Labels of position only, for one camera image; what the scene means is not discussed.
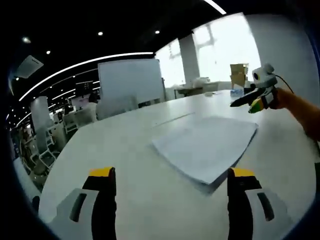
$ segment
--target hand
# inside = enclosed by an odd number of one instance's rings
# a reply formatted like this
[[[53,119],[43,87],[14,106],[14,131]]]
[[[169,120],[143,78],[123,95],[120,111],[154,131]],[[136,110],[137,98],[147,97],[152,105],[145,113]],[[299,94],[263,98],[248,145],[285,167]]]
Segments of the hand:
[[[270,103],[271,109],[283,109],[287,105],[288,95],[291,95],[290,91],[284,90],[282,88],[277,88],[273,94],[274,100]]]

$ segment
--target desk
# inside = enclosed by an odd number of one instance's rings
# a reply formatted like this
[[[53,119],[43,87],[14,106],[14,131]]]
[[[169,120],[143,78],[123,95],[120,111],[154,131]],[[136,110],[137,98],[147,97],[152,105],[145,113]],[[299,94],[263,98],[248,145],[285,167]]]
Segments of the desk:
[[[177,99],[176,91],[184,97],[194,96],[203,93],[203,87],[181,88],[174,90],[174,98]]]
[[[296,223],[315,197],[314,143],[286,109],[249,114],[247,105],[231,108],[230,102],[228,90],[212,97],[200,94],[80,128],[50,171],[41,194],[40,217],[50,222],[57,205],[83,186],[90,169],[115,166],[118,239],[227,239],[227,181],[213,194],[205,194],[151,146],[155,137],[196,118],[216,115],[259,125],[237,167],[253,170],[261,185],[286,203]]]

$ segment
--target stack of paper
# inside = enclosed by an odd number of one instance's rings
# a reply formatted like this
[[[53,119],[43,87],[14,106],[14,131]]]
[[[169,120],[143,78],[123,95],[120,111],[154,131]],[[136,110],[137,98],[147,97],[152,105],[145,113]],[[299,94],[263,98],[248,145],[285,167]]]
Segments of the stack of paper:
[[[184,174],[211,184],[242,156],[257,127],[252,122],[208,117],[152,143]]]

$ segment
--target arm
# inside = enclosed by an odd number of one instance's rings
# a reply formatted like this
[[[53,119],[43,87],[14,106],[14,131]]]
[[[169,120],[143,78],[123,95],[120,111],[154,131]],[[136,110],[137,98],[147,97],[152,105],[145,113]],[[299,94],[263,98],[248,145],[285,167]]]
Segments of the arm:
[[[302,125],[305,133],[312,139],[320,141],[320,109],[301,97],[277,88],[277,105],[275,109],[286,108]]]

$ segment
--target black cable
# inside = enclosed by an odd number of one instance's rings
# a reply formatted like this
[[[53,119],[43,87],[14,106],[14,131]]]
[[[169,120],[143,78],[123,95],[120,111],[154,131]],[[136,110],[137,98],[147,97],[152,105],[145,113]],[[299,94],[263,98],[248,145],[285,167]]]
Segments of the black cable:
[[[291,90],[291,92],[294,94],[294,91],[292,91],[291,87],[289,86],[289,84],[282,78],[280,77],[279,75],[275,74],[275,76],[277,76],[278,78],[280,78],[284,83],[285,85],[287,85],[287,87]]]

